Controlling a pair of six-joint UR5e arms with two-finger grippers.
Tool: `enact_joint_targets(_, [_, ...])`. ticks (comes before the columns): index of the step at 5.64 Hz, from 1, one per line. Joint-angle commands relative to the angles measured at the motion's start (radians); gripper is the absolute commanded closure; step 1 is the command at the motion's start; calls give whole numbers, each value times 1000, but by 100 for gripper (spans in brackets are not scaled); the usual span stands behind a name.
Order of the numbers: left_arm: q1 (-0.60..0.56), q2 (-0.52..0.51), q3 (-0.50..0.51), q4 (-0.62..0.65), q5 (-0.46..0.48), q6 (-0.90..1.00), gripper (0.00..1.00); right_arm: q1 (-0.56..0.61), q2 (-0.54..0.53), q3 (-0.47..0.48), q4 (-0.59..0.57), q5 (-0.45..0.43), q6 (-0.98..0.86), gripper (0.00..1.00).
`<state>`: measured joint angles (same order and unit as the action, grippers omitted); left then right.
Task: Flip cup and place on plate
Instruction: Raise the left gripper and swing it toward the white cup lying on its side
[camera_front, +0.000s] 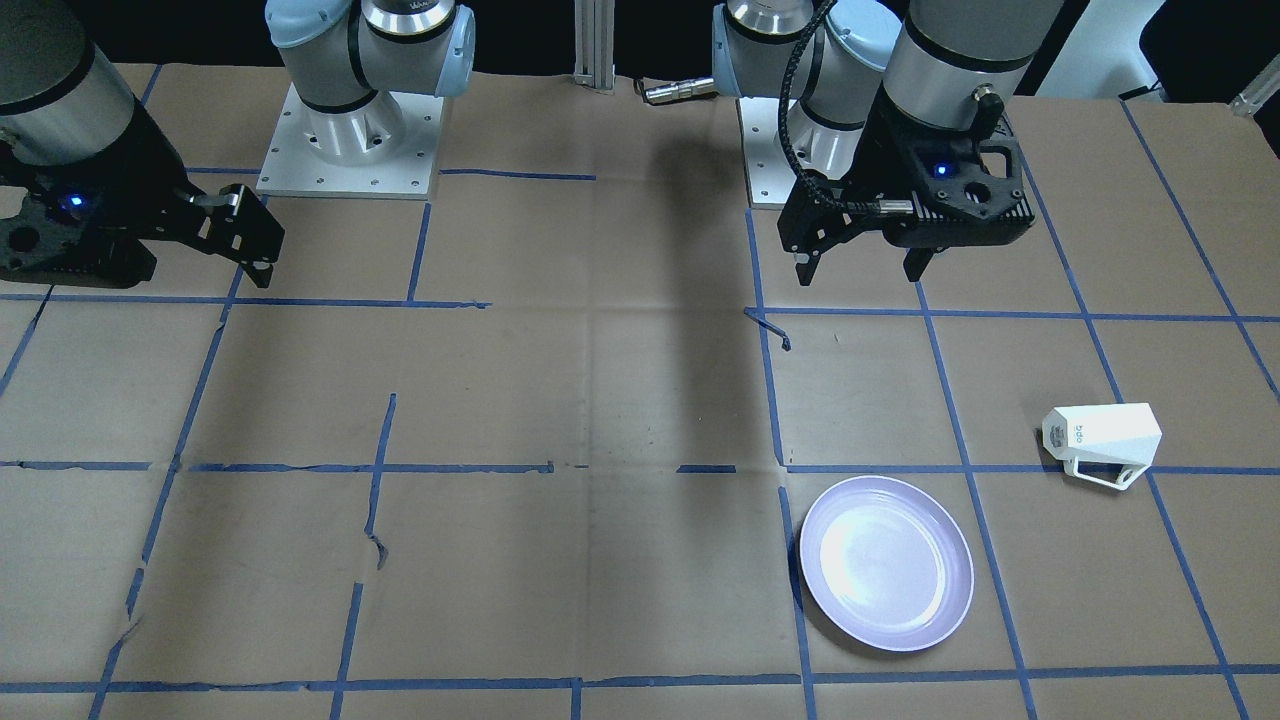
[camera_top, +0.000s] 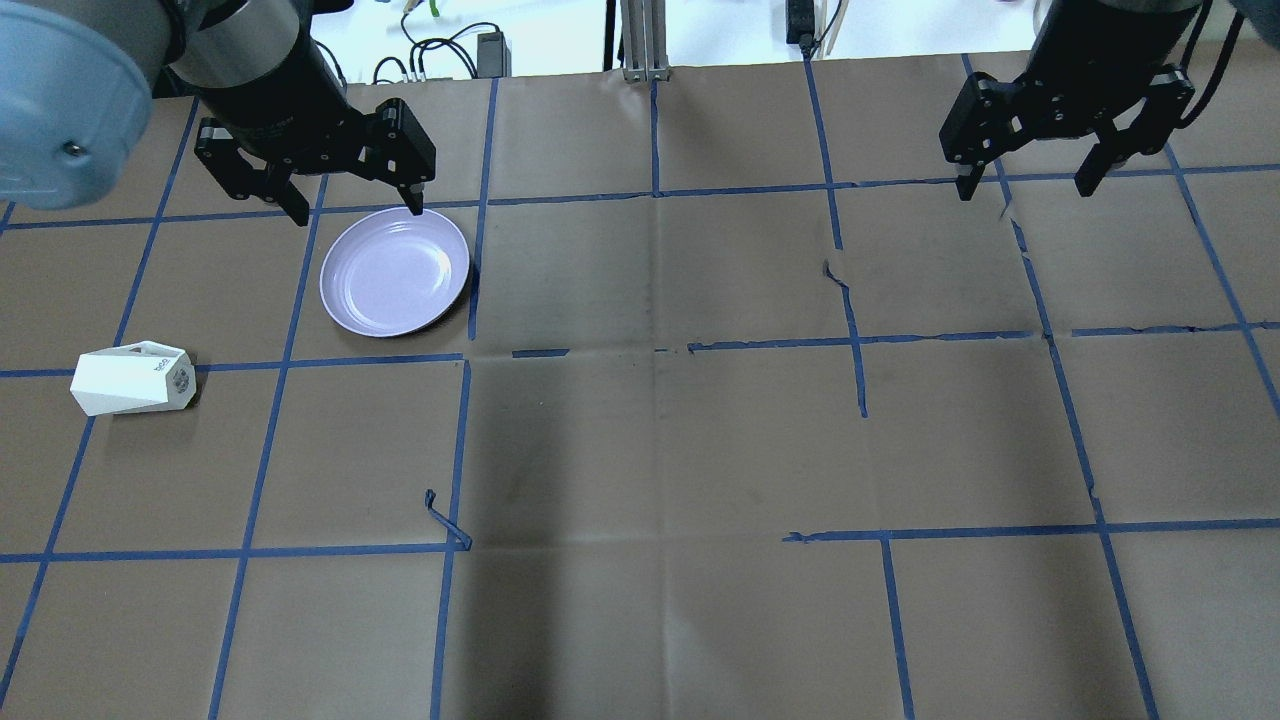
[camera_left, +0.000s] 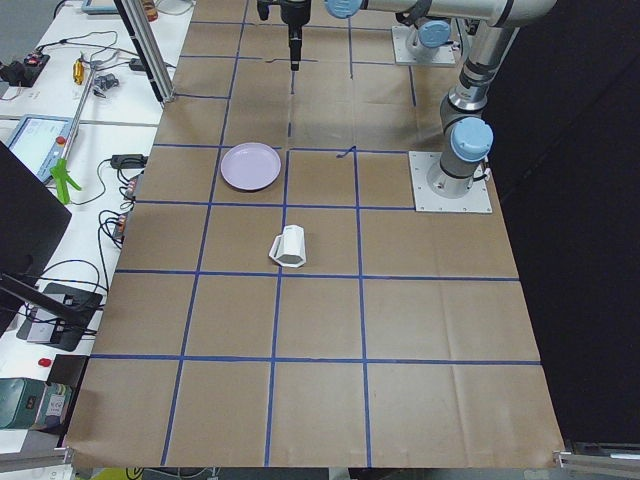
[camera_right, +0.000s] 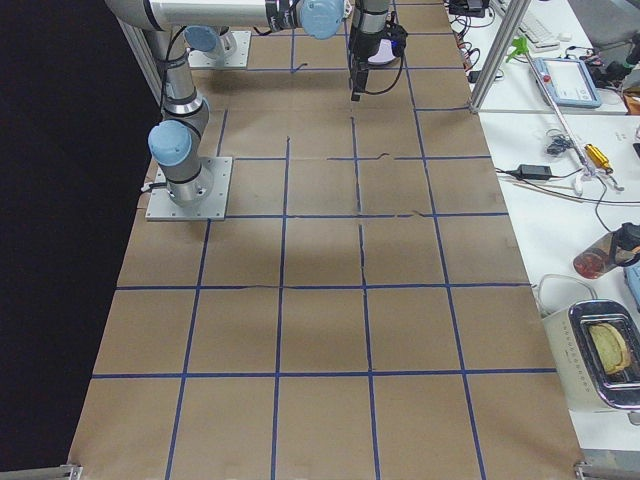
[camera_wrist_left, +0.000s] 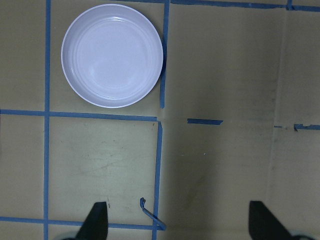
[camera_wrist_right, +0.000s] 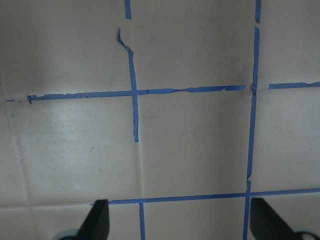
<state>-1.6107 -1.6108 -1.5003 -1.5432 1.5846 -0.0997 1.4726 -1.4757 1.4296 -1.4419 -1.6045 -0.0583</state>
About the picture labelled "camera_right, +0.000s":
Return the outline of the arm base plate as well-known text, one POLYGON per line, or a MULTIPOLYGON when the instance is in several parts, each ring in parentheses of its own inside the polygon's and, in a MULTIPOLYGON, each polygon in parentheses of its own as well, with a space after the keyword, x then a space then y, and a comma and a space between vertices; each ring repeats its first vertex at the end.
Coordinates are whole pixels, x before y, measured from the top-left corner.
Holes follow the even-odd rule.
POLYGON ((213 50, 192 50, 189 65, 192 70, 244 70, 248 66, 250 44, 250 31, 228 31, 213 50))
POLYGON ((164 186, 150 192, 146 219, 149 221, 223 221, 226 216, 232 157, 200 157, 199 176, 185 184, 168 182, 158 169, 155 182, 164 186))

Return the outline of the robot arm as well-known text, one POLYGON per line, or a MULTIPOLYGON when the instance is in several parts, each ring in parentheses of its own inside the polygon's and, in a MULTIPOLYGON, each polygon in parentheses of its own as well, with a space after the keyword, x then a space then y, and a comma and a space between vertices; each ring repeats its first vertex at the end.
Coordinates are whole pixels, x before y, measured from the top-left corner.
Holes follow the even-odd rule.
POLYGON ((227 58, 237 50, 237 42, 228 27, 191 25, 184 30, 189 46, 213 59, 227 58))
POLYGON ((215 186, 198 154, 209 105, 193 83, 190 51, 217 51, 234 26, 261 35, 301 28, 326 40, 347 16, 343 1, 110 1, 107 6, 120 21, 142 30, 160 75, 162 120, 150 131, 148 145, 169 199, 180 207, 201 203, 215 186))

